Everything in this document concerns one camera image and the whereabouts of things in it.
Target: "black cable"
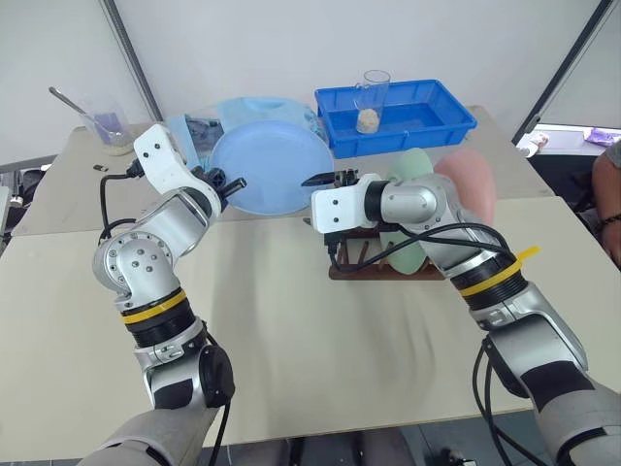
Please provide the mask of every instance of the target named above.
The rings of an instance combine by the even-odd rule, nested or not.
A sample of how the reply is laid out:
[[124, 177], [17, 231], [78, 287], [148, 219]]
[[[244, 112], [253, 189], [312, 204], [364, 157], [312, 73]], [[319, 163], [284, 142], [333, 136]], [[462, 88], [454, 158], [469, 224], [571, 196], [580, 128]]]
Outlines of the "black cable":
[[494, 442], [494, 446], [498, 450], [498, 454], [501, 456], [501, 459], [506, 464], [506, 466], [512, 466], [511, 460], [508, 459], [507, 452], [505, 451], [505, 447], [501, 444], [501, 439], [498, 437], [498, 432], [496, 431], [496, 425], [494, 424], [494, 416], [492, 415], [492, 393], [491, 393], [491, 385], [492, 385], [492, 363], [488, 360], [487, 367], [485, 368], [485, 388], [484, 394], [485, 397], [485, 413], [487, 414], [487, 425], [489, 426], [489, 432], [492, 434], [492, 441]]
[[224, 405], [224, 414], [222, 415], [222, 421], [220, 427], [217, 430], [217, 437], [215, 437], [215, 443], [213, 444], [212, 455], [210, 456], [209, 466], [214, 466], [217, 461], [217, 456], [220, 453], [220, 446], [222, 445], [222, 437], [224, 437], [224, 429], [226, 428], [226, 421], [229, 419], [229, 412], [231, 411], [231, 402]]
[[[487, 233], [488, 235], [496, 238], [498, 240], [498, 242], [500, 243], [500, 245], [505, 248], [506, 250], [508, 250], [508, 244], [507, 244], [507, 240], [505, 239], [505, 237], [500, 233], [500, 231], [495, 230], [494, 228], [492, 228], [491, 226], [487, 226], [483, 223], [473, 223], [473, 222], [464, 222], [464, 223], [450, 223], [448, 225], [443, 225], [443, 226], [438, 226], [436, 228], [433, 229], [433, 231], [437, 232], [437, 233], [441, 233], [442, 231], [448, 231], [448, 230], [453, 230], [455, 229], [454, 227], [452, 227], [452, 225], [460, 225], [462, 228], [471, 228], [474, 230], [480, 230], [480, 231], [484, 231], [485, 233]], [[411, 238], [417, 236], [416, 233], [412, 233], [411, 231], [407, 230], [403, 225], [399, 225], [399, 230], [406, 236], [410, 236]]]
[[112, 231], [120, 225], [124, 225], [126, 223], [136, 223], [135, 218], [120, 218], [119, 220], [115, 220], [110, 223], [106, 228], [104, 228], [99, 235], [99, 242], [101, 244], [102, 241], [112, 238]]
[[[207, 331], [207, 327], [205, 327], [205, 333], [207, 334], [207, 340], [214, 345], [215, 347], [219, 347], [219, 344], [212, 336], [210, 332]], [[210, 456], [209, 466], [213, 466], [215, 461], [217, 461], [217, 456], [220, 452], [220, 446], [222, 445], [222, 437], [224, 437], [224, 429], [226, 428], [226, 421], [229, 418], [229, 412], [231, 411], [231, 402], [229, 401], [226, 405], [224, 405], [224, 414], [222, 415], [222, 421], [220, 422], [220, 427], [217, 431], [217, 436], [215, 437], [215, 443], [213, 444], [212, 455]]]
[[[398, 245], [393, 246], [392, 248], [389, 248], [387, 250], [384, 250], [383, 252], [371, 257], [370, 259], [365, 260], [364, 262], [361, 262], [359, 264], [356, 264], [354, 266], [351, 267], [347, 267], [346, 269], [344, 269], [336, 260], [336, 256], [333, 253], [329, 253], [330, 255], [330, 261], [332, 262], [332, 265], [339, 271], [342, 273], [353, 273], [353, 272], [358, 272], [362, 269], [364, 269], [365, 267], [369, 267], [371, 264], [374, 264], [375, 262], [378, 262], [379, 260], [383, 259], [384, 257], [387, 257], [388, 255], [396, 252], [397, 250], [401, 250], [409, 245], [412, 245], [414, 243], [417, 243], [419, 241], [426, 241], [429, 243], [440, 243], [440, 244], [444, 244], [444, 245], [456, 245], [456, 246], [466, 246], [466, 247], [471, 247], [471, 248], [480, 248], [482, 250], [492, 250], [494, 252], [498, 252], [498, 253], [502, 253], [502, 254], [506, 254], [507, 256], [509, 256], [512, 260], [515, 259], [515, 256], [512, 254], [512, 252], [507, 248], [507, 247], [503, 247], [503, 246], [498, 246], [498, 245], [491, 245], [488, 243], [481, 243], [479, 241], [470, 241], [470, 240], [456, 240], [456, 239], [452, 239], [452, 238], [433, 238], [432, 236], [437, 234], [437, 233], [442, 233], [443, 231], [449, 231], [449, 230], [458, 230], [458, 229], [462, 229], [462, 228], [479, 228], [480, 229], [487, 229], [490, 228], [487, 225], [480, 225], [478, 223], [451, 223], [448, 225], [443, 225], [443, 226], [439, 226], [437, 228], [432, 228], [431, 230], [427, 230], [423, 233], [420, 234], [415, 234], [415, 233], [409, 233], [409, 238], [406, 239], [405, 241], [403, 241], [402, 243], [399, 243]], [[507, 242], [505, 241], [505, 238], [502, 237], [502, 235], [498, 232], [496, 232], [496, 234], [502, 239], [499, 239], [499, 242], [501, 244], [507, 244]]]
[[212, 336], [212, 334], [208, 332], [207, 330], [205, 330], [205, 333], [207, 334], [207, 339], [209, 340], [209, 342], [215, 347], [219, 347], [219, 344], [217, 343], [215, 338]]
[[106, 183], [108, 180], [127, 180], [128, 178], [132, 178], [127, 174], [122, 175], [106, 175], [102, 177], [99, 182], [99, 204], [101, 206], [101, 218], [104, 223], [104, 230], [110, 230], [109, 221], [108, 221], [108, 208], [106, 206]]
[[[476, 405], [478, 406], [478, 410], [480, 411], [481, 415], [483, 416], [483, 418], [485, 419], [485, 421], [489, 425], [490, 424], [489, 416], [488, 416], [486, 410], [483, 408], [483, 403], [481, 402], [480, 396], [478, 394], [478, 383], [477, 383], [478, 368], [480, 366], [480, 362], [481, 362], [481, 358], [483, 356], [483, 353], [484, 353], [484, 348], [483, 348], [483, 346], [481, 346], [480, 350], [478, 351], [478, 354], [476, 355], [476, 360], [474, 362], [474, 367], [473, 367], [473, 394], [474, 394], [474, 400], [476, 402]], [[541, 461], [534, 454], [532, 454], [530, 451], [528, 451], [527, 449], [522, 447], [520, 444], [518, 444], [515, 440], [513, 440], [511, 437], [509, 437], [509, 435], [503, 429], [501, 429], [500, 427], [498, 427], [494, 423], [493, 415], [491, 413], [490, 413], [490, 415], [492, 417], [491, 418], [491, 424], [496, 429], [496, 432], [498, 433], [498, 435], [505, 442], [507, 442], [514, 449], [519, 451], [525, 458], [530, 460], [533, 464], [536, 464], [537, 466], [548, 466], [545, 462]]]

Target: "white wall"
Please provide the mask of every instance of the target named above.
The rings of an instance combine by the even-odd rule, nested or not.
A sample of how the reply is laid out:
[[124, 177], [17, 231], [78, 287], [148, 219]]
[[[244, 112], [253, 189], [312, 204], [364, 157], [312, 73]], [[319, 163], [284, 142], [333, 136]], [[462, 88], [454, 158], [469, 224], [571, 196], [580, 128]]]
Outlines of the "white wall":
[[314, 103], [370, 68], [437, 78], [512, 136], [597, 0], [117, 0], [166, 115], [239, 95]]
[[541, 120], [621, 128], [621, 2], [568, 73]]
[[108, 91], [148, 113], [97, 0], [0, 0], [0, 165], [58, 153], [80, 119], [48, 93]]

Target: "blue plastic tray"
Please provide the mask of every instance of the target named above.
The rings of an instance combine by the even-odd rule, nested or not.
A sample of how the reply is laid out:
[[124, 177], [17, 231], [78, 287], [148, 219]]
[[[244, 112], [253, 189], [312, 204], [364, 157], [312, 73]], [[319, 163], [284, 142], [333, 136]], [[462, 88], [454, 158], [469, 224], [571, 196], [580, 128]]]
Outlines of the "blue plastic tray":
[[314, 96], [337, 158], [461, 143], [476, 119], [437, 80], [392, 83], [379, 129], [356, 131], [356, 87], [318, 89]]

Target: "black pole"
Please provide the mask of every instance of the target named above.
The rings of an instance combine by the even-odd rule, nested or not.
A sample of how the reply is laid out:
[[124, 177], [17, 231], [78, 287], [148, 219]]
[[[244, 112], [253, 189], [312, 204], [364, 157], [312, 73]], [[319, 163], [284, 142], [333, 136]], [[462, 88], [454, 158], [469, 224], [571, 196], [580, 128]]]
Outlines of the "black pole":
[[151, 88], [148, 85], [147, 77], [143, 72], [143, 67], [141, 66], [140, 61], [138, 60], [138, 56], [134, 51], [134, 46], [132, 46], [132, 42], [129, 40], [127, 30], [125, 29], [123, 20], [120, 17], [120, 13], [118, 12], [116, 3], [114, 2], [114, 0], [100, 0], [100, 2], [108, 14], [111, 25], [116, 31], [116, 37], [118, 38], [118, 42], [120, 43], [123, 51], [125, 52], [125, 57], [127, 58], [129, 66], [132, 68], [136, 83], [138, 84], [143, 93], [143, 97], [145, 99], [145, 103], [147, 104], [149, 113], [155, 120], [163, 121], [164, 117], [159, 111], [157, 102], [155, 102], [155, 97], [153, 97]]
[[543, 90], [543, 94], [540, 96], [538, 101], [535, 103], [535, 106], [533, 107], [533, 109], [528, 113], [528, 116], [526, 117], [524, 122], [520, 125], [520, 128], [517, 130], [517, 132], [513, 136], [513, 139], [511, 139], [511, 142], [514, 145], [517, 145], [517, 143], [520, 142], [520, 139], [522, 139], [522, 136], [524, 136], [524, 133], [526, 132], [526, 128], [531, 123], [533, 118], [535, 118], [538, 115], [538, 113], [541, 111], [541, 109], [545, 105], [545, 102], [547, 101], [547, 99], [550, 97], [550, 95], [552, 95], [552, 92], [554, 92], [554, 89], [556, 89], [556, 87], [559, 85], [559, 83], [561, 82], [561, 79], [565, 76], [565, 74], [570, 69], [575, 59], [577, 58], [578, 54], [582, 50], [582, 47], [584, 47], [584, 43], [589, 39], [591, 34], [593, 34], [593, 31], [597, 27], [598, 23], [602, 20], [602, 17], [604, 17], [606, 10], [610, 7], [610, 5], [612, 5], [613, 2], [614, 0], [602, 0], [600, 4], [598, 5], [598, 7], [595, 9], [595, 12], [593, 12], [591, 17], [587, 21], [586, 25], [582, 29], [582, 32], [580, 32], [580, 35], [573, 43], [572, 48], [570, 49], [570, 52], [567, 54], [567, 56], [563, 60], [563, 63], [561, 63], [561, 66], [556, 71], [556, 73], [554, 73], [554, 76], [552, 77], [548, 85]]

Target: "pink plate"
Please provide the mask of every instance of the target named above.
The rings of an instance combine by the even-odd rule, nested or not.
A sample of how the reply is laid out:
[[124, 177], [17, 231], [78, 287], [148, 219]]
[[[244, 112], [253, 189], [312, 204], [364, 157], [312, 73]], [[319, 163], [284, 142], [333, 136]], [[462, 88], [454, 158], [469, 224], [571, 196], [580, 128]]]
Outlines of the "pink plate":
[[480, 153], [459, 148], [438, 162], [434, 171], [453, 180], [462, 206], [483, 223], [494, 223], [496, 185], [492, 171]]

